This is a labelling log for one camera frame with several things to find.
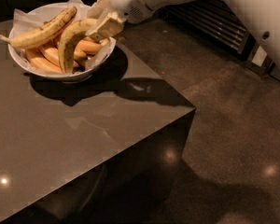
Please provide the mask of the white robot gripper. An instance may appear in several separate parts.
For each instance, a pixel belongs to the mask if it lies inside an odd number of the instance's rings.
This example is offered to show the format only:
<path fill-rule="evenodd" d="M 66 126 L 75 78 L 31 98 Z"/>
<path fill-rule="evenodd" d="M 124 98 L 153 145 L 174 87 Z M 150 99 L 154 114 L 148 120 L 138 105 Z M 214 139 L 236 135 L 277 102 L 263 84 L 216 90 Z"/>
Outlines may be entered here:
<path fill-rule="evenodd" d="M 111 12 L 112 6 L 118 13 Z M 101 41 L 119 34 L 125 21 L 137 24 L 152 15 L 153 11 L 144 0 L 96 0 L 89 8 L 87 17 L 98 20 L 86 36 L 94 41 Z"/>

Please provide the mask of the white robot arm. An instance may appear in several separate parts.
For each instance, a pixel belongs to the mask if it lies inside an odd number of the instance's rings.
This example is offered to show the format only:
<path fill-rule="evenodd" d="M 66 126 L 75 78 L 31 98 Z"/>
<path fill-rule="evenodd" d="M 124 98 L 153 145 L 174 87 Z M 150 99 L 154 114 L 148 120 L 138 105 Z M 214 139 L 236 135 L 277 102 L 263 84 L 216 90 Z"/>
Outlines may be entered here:
<path fill-rule="evenodd" d="M 242 55 L 256 42 L 273 63 L 270 75 L 280 80 L 280 0 L 97 0 L 88 16 L 100 20 L 110 13 L 122 23 L 137 24 L 159 9 Z"/>

